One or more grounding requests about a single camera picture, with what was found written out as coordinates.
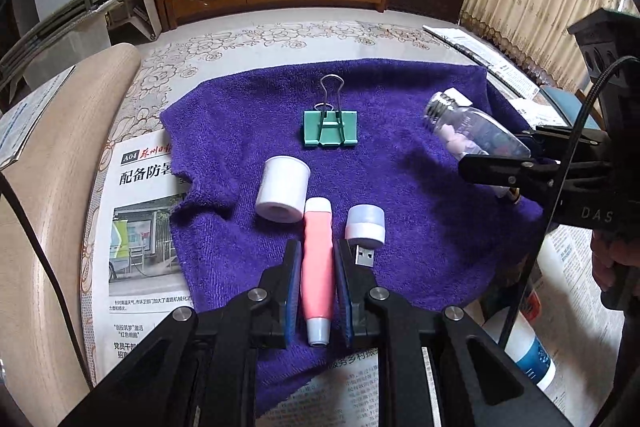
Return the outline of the person's right hand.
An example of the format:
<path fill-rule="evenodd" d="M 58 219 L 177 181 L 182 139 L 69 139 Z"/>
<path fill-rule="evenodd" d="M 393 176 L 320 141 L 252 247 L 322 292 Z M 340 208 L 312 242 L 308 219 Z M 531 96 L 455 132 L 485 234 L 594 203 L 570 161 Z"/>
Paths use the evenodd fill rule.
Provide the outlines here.
<path fill-rule="evenodd" d="M 639 239 L 615 239 L 609 241 L 601 231 L 593 231 L 590 244 L 592 252 L 592 276 L 601 291 L 608 291 L 616 281 L 614 265 L 640 267 Z"/>

